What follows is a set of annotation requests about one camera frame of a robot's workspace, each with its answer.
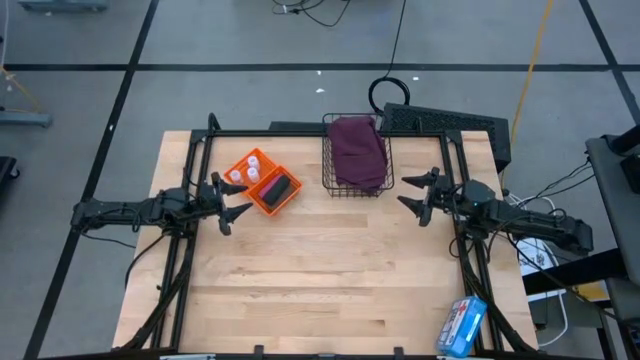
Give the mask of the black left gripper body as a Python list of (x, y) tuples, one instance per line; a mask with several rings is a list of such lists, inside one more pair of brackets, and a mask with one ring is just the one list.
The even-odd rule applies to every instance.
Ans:
[(204, 184), (198, 195), (204, 212), (218, 217), (219, 230), (225, 236), (231, 234), (230, 208), (225, 203), (225, 197), (230, 190), (231, 186), (224, 181), (221, 175), (218, 172), (213, 172), (211, 183)]

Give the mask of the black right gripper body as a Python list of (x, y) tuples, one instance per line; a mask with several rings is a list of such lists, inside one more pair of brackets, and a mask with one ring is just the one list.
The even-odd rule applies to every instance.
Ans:
[(434, 209), (443, 212), (452, 211), (460, 202), (457, 192), (461, 186), (453, 183), (447, 175), (442, 175), (438, 167), (433, 167), (426, 174), (427, 194), (423, 201), (421, 226), (426, 227), (432, 219)]

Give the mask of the black eraser block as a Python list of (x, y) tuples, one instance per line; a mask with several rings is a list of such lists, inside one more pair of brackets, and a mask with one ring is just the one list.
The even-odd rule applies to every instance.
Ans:
[(281, 174), (279, 181), (271, 188), (271, 190), (261, 198), (267, 206), (274, 206), (289, 188), (291, 180), (288, 176)]

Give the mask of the maroon cloth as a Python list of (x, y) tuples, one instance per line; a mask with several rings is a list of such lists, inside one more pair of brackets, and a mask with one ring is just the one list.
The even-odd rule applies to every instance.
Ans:
[(385, 183), (388, 159), (371, 116), (336, 119), (328, 129), (336, 183), (372, 193)]

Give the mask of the orange plastic basket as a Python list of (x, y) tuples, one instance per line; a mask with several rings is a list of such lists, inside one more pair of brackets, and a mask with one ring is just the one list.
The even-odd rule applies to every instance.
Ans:
[(224, 173), (224, 178), (227, 182), (230, 182), (232, 184), (236, 184), (231, 180), (230, 177), (230, 172), (232, 170), (239, 170), (242, 173), (242, 177), (244, 182), (242, 184), (238, 184), (238, 185), (245, 185), (247, 186), (249, 189), (253, 188), (257, 183), (252, 183), (249, 180), (249, 177), (247, 176), (247, 169), (250, 167), (247, 163), (247, 158), (249, 156), (256, 156), (259, 159), (260, 162), (260, 169), (259, 174), (260, 174), (260, 180), (263, 180), (272, 170), (274, 170), (276, 168), (276, 164), (271, 160), (271, 158), (265, 154), (261, 149), (259, 148), (254, 148), (251, 151), (249, 151), (244, 157), (242, 157), (240, 160), (238, 160), (231, 168), (229, 168), (225, 173)]
[[(258, 196), (259, 190), (276, 174), (284, 174), (291, 180), (289, 188), (285, 191), (279, 201), (272, 207), (267, 206), (263, 200)], [(266, 215), (274, 216), (281, 209), (283, 209), (301, 190), (301, 182), (291, 174), (285, 167), (279, 165), (276, 166), (263, 180), (260, 180), (253, 188), (246, 191), (246, 195), (252, 200), (252, 202)]]

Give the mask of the white printed box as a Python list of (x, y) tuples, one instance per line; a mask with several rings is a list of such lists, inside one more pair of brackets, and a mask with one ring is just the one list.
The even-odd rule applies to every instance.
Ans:
[(551, 249), (535, 238), (525, 238), (516, 242), (520, 272), (522, 276), (539, 272), (559, 265)]

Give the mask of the blue first aid box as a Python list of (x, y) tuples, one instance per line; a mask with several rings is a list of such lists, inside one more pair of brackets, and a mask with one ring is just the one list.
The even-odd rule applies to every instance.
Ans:
[(456, 358), (469, 355), (486, 311), (487, 304), (477, 296), (454, 301), (436, 340), (437, 350)]

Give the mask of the black beam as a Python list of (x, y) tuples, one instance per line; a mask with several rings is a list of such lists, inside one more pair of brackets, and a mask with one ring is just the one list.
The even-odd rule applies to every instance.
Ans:
[(532, 295), (609, 278), (628, 278), (626, 267), (618, 249), (607, 250), (525, 275), (523, 284), (526, 294)]

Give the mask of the grey cart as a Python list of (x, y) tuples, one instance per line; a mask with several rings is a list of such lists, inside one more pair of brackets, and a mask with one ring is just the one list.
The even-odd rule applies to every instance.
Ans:
[(605, 284), (626, 355), (640, 360), (640, 125), (591, 138), (586, 152), (617, 244)]

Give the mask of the grey floor plate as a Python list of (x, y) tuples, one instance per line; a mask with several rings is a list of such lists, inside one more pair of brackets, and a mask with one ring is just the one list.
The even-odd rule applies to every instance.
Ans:
[(40, 126), (48, 128), (52, 123), (49, 114), (0, 111), (0, 125)]

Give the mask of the black object at floor edge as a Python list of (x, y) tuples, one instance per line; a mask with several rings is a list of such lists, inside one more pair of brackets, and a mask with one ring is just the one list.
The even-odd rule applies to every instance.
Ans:
[(19, 176), (17, 160), (13, 157), (0, 156), (0, 182), (17, 179)]

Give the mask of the blue-grey floor plate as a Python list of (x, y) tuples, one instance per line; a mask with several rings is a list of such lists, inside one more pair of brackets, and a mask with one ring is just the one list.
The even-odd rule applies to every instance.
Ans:
[(28, 11), (101, 12), (109, 8), (108, 0), (18, 0)]

